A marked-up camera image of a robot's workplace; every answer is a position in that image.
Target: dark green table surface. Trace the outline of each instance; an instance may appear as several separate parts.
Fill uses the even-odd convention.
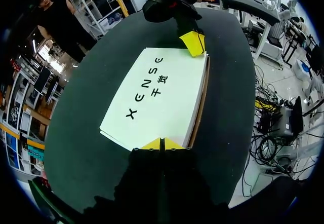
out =
[[[229,202],[249,152],[255,101],[254,64],[238,20],[198,9],[211,58],[201,123],[193,149],[215,204]],[[129,151],[99,133],[125,75],[146,47],[185,48],[175,20],[149,23],[136,13],[117,25],[73,72],[48,131],[45,171],[54,193],[82,212],[94,196],[113,199]]]

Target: ceiling light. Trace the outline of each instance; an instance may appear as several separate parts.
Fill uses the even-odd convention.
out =
[[[34,51],[35,51],[35,53],[36,53],[36,45],[35,45],[35,40],[34,40],[34,39],[32,40],[32,45],[33,45],[33,47],[34,47]]]

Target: white floor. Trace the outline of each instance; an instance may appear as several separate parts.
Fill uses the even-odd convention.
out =
[[[290,64],[294,65],[297,59],[306,60],[305,51],[302,48],[298,48],[296,50],[296,52],[289,61]],[[284,65],[283,68],[280,68],[280,66],[277,63],[263,56],[260,56],[257,60],[254,60],[254,63],[262,68],[262,71],[264,73],[264,83],[268,85],[272,84],[280,97],[287,100],[291,100],[294,97],[300,96],[302,99],[303,112],[305,113],[309,109],[311,109],[310,106],[303,102],[306,99],[306,97],[302,91],[302,88],[308,88],[309,82],[303,82],[299,80],[295,76],[293,70],[290,69],[288,65]],[[256,73],[259,78],[262,77],[262,72],[260,72],[259,69],[256,71]],[[311,96],[313,100],[318,100],[316,91],[312,92]],[[303,118],[304,130],[307,130],[309,128],[309,119],[309,116]],[[321,116],[321,118],[318,119],[314,125],[317,125],[320,122],[323,122],[323,116]],[[323,132],[324,127],[319,127],[313,130],[311,133],[314,135],[322,136]],[[318,140],[319,138],[305,135],[301,138],[301,146],[306,146],[315,143]],[[300,160],[298,164],[298,170],[295,171],[300,171],[307,168],[308,166],[313,165],[313,161],[316,161],[316,156]],[[295,174],[294,178],[305,179],[310,175],[311,171],[312,168],[309,168],[301,174]],[[248,197],[244,197],[242,194],[242,180],[240,179],[237,183],[231,202],[229,203],[229,207],[236,206],[249,199],[251,196],[264,189],[273,181],[273,179],[275,179],[278,176],[280,176],[280,174],[268,175],[260,173],[258,164],[256,164],[254,159],[251,157],[249,165],[247,166],[247,169],[245,171],[245,180],[252,187],[245,183],[243,184],[244,195]]]

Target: white paper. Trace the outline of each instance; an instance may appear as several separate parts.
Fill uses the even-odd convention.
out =
[[[186,146],[206,59],[206,54],[193,58],[186,49],[144,49],[115,94],[100,133],[130,151],[158,137]],[[159,81],[160,76],[167,79]]]

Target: letter x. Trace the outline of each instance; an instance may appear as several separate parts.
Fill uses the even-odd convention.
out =
[[[136,111],[132,111],[132,110],[130,109],[130,112],[131,112],[130,114],[126,115],[126,118],[127,118],[127,117],[131,117],[132,120],[134,120],[133,114],[134,114],[134,113],[137,113],[137,110],[136,110]]]

